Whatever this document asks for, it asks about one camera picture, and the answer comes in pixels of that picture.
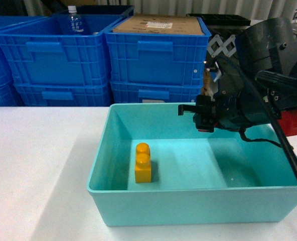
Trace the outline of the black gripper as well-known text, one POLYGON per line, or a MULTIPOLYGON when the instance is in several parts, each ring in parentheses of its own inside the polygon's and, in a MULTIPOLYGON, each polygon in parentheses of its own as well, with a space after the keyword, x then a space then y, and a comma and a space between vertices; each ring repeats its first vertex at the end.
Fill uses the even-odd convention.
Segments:
POLYGON ((278 120, 279 112, 264 101, 263 94, 235 62, 228 57, 215 57, 210 65, 221 72, 218 91, 213 96, 215 104, 210 96, 198 95, 196 105, 178 105, 178 116, 185 112, 195 113, 193 121, 196 129, 208 130, 209 133, 214 132, 214 126, 237 132, 278 120))

